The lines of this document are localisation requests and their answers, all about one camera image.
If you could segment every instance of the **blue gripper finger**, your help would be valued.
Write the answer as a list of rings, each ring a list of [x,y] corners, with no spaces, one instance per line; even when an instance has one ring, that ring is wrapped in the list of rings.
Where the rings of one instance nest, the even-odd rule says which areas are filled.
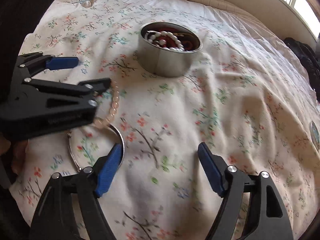
[[[109,153],[109,158],[104,163],[102,169],[98,174],[97,187],[95,193],[101,197],[104,193],[108,192],[113,177],[116,174],[119,163],[122,157],[121,145],[116,144],[113,150]]]
[[[45,67],[50,70],[74,68],[79,64],[77,57],[53,57],[47,61]]]
[[[219,168],[214,163],[212,157],[217,158],[217,160],[220,163],[225,163],[224,160],[217,155],[212,155],[210,150],[208,149],[207,145],[205,143],[200,143],[198,146],[198,157],[201,162],[201,165],[204,169],[205,174],[207,175],[207,178],[210,182],[211,188],[214,192],[216,192],[220,197],[223,197],[226,189],[223,187],[223,176],[224,174],[221,174],[221,169],[224,170],[227,168],[227,164],[221,165],[222,167]]]

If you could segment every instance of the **pearl necklace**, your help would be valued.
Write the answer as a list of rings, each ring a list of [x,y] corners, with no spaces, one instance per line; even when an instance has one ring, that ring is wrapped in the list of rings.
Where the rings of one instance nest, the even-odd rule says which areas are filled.
[[[169,38],[171,38],[175,44],[177,45],[177,47],[170,47],[167,48],[166,44],[167,41],[165,39],[160,39],[159,41],[155,41],[156,38],[159,38],[161,36],[168,36]],[[148,41],[149,43],[156,45],[157,47],[166,49],[166,50],[171,50],[171,51],[184,51],[184,47],[181,44],[181,41],[178,40],[177,36],[175,36],[173,33],[171,32],[156,32],[156,31],[147,31],[146,35],[144,36],[144,39],[146,41]]]
[[[113,81],[113,80],[111,81],[111,88],[113,90],[113,96],[112,96],[112,104],[109,110],[109,114],[105,117],[105,119],[96,117],[93,121],[94,125],[98,129],[109,127],[109,124],[113,121],[117,113],[117,109],[119,107],[119,87],[117,86],[116,81]]]

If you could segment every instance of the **metal screw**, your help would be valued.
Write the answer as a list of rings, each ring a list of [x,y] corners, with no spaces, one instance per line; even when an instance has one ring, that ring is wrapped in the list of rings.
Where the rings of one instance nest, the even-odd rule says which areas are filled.
[[[90,172],[92,172],[92,167],[90,167],[90,166],[85,167],[85,168],[83,169],[83,171],[84,171],[84,173],[90,173]]]
[[[90,85],[90,84],[85,84],[84,86],[87,87],[87,88],[89,88],[89,89],[93,89],[93,86]]]
[[[268,178],[269,177],[269,173],[267,173],[266,171],[261,172],[261,176],[264,178]]]
[[[97,105],[98,105],[98,103],[97,103],[96,101],[92,100],[92,99],[90,99],[90,100],[88,101],[88,103],[89,103],[89,105],[91,105],[91,106],[97,106]]]
[[[53,178],[53,179],[57,179],[59,177],[60,177],[60,173],[58,173],[58,172],[52,174],[52,176],[51,176],[51,178]]]
[[[228,171],[230,172],[236,172],[237,171],[237,168],[235,166],[229,166],[228,167]]]

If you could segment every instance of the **jewelry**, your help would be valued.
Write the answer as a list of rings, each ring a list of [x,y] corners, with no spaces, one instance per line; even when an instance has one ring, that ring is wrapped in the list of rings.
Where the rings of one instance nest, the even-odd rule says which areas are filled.
[[[169,47],[167,48],[167,39],[168,38],[172,39],[174,43],[177,45],[176,47]],[[171,32],[166,32],[166,31],[161,31],[161,32],[156,32],[156,31],[147,31],[146,35],[144,36],[144,39],[148,41],[149,43],[156,45],[157,47],[161,47],[166,50],[171,50],[171,51],[184,51],[184,47],[181,44],[181,41]]]
[[[119,107],[119,87],[117,86],[116,81],[111,80],[111,88],[113,90],[113,96],[112,96],[112,103],[111,103],[111,108],[109,110],[109,114],[105,117],[105,119],[96,117],[93,121],[93,124],[99,130],[110,128],[119,137],[119,139],[121,141],[121,154],[122,154],[121,162],[119,163],[119,166],[118,166],[118,169],[119,169],[119,167],[122,164],[123,159],[124,159],[124,149],[125,148],[124,148],[124,140],[123,140],[123,137],[122,137],[120,131],[111,124],[111,122],[113,121],[113,119],[117,113],[118,107]],[[68,141],[69,141],[69,146],[68,146],[69,154],[72,158],[73,163],[75,164],[77,171],[80,172],[82,170],[82,168],[80,167],[78,161],[76,160],[75,156],[73,155],[72,149],[71,149],[71,143],[70,143],[70,140],[72,137],[71,132],[67,133],[67,137],[68,137]]]
[[[115,134],[118,136],[118,138],[120,139],[121,141],[121,161],[119,163],[119,166],[118,166],[118,169],[120,168],[122,162],[123,162],[123,159],[124,159],[124,140],[123,140],[123,137],[120,133],[120,131],[114,127],[111,123],[109,123],[108,127],[113,130],[115,132]],[[76,160],[75,156],[73,155],[73,152],[72,152],[72,149],[71,149],[71,132],[67,133],[67,137],[68,137],[68,141],[69,141],[69,144],[68,144],[68,149],[69,149],[69,154],[72,158],[72,161],[77,169],[78,172],[80,172],[82,170],[82,168],[80,167],[78,161]]]
[[[113,90],[113,96],[112,96],[112,104],[109,110],[109,114],[106,116],[105,119],[96,117],[93,121],[94,125],[98,129],[109,127],[109,124],[113,121],[117,113],[117,109],[119,107],[119,87],[117,86],[116,81],[113,81],[113,80],[111,81],[111,88]]]

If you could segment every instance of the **floral bedsheet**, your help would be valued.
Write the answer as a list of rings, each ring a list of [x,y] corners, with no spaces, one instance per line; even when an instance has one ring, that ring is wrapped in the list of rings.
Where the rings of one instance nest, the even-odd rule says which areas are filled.
[[[148,73],[137,62],[140,27],[168,21],[201,38],[203,50],[179,78]],[[319,207],[320,158],[309,125],[320,127],[308,76],[297,57],[253,18],[185,0],[55,2],[21,53],[77,56],[71,70],[37,78],[76,84],[110,77],[120,86],[113,125],[126,143],[124,162],[100,200],[117,239],[204,239],[221,199],[209,185],[196,149],[249,174],[266,170],[275,182],[297,239]],[[103,117],[111,92],[97,98]],[[93,128],[73,131],[82,166],[107,154],[113,138]],[[30,224],[54,172],[75,174],[66,133],[30,141],[23,173],[10,188]],[[234,237],[248,208],[244,197]],[[86,232],[76,216],[80,233]]]

